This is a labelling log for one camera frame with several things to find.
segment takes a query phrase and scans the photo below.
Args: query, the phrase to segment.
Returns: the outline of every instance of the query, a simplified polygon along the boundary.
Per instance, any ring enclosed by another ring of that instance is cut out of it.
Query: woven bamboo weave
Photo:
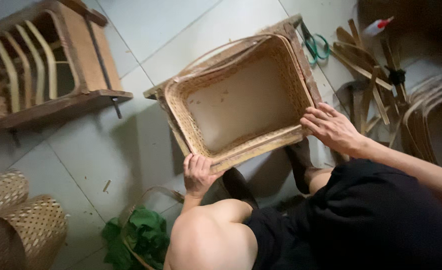
[[[20,171],[0,173],[0,211],[26,201],[28,189],[28,181]]]
[[[67,234],[67,219],[59,203],[39,195],[0,212],[0,217],[21,237],[27,269],[49,269]]]
[[[213,164],[280,138],[295,129],[302,129],[299,119],[307,107],[313,106],[313,101],[307,91],[301,69],[289,41],[284,36],[276,34],[263,34],[251,38],[252,40],[249,42],[252,42],[252,46],[238,57],[231,59],[230,62],[184,74],[183,72],[190,67],[188,66],[180,72],[179,76],[168,83],[165,89],[166,102],[176,120],[174,124],[179,126],[182,131],[183,140],[189,150],[194,154],[199,153],[211,157]],[[188,109],[188,96],[201,88],[229,78],[237,71],[264,57],[270,57],[276,63],[278,74],[287,91],[289,101],[294,107],[296,117],[292,119],[291,124],[283,128],[275,130],[267,128],[262,132],[240,137],[221,151],[210,151],[204,144],[201,130]]]

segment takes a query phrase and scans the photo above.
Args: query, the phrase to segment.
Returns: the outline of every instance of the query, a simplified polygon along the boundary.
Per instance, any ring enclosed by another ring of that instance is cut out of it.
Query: black shorts
[[[366,159],[336,167],[288,216],[254,210],[254,270],[442,269],[442,204],[416,178]]]

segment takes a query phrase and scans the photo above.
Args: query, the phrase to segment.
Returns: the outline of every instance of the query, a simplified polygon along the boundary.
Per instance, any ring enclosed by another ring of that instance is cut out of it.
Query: green plastic bag
[[[166,220],[158,213],[138,206],[123,227],[118,218],[109,220],[102,236],[108,242],[104,262],[112,264],[114,270],[145,269],[129,248],[152,268],[163,268],[169,236],[166,233]]]

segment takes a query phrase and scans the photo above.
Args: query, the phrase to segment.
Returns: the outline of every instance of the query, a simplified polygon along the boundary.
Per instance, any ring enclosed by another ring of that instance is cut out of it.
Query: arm
[[[404,171],[433,191],[442,201],[442,168],[376,143],[356,131],[351,122],[334,108],[319,103],[309,107],[301,119],[326,146],[354,158],[370,159]]]

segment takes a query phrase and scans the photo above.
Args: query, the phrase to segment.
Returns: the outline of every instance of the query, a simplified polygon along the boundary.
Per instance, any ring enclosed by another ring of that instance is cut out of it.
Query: green scissors handle
[[[310,54],[313,56],[313,60],[309,61],[309,64],[316,64],[318,59],[327,59],[331,54],[331,49],[329,48],[329,43],[327,42],[327,40],[320,34],[314,34],[324,41],[324,47],[326,49],[324,50],[323,55],[320,55],[317,49],[316,40],[314,39],[314,36],[310,34],[304,22],[301,23],[301,31],[302,35],[304,36],[304,43],[306,44],[306,47],[308,48]]]

